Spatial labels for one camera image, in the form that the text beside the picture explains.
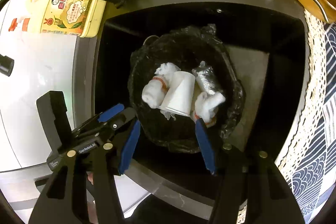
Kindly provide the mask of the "person's left hand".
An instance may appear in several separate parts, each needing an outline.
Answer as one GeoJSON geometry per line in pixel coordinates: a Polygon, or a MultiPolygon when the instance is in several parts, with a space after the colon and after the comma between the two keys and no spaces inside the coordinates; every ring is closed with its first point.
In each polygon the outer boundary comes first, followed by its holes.
{"type": "Polygon", "coordinates": [[[88,181],[93,185],[93,173],[87,172],[88,181]]]}

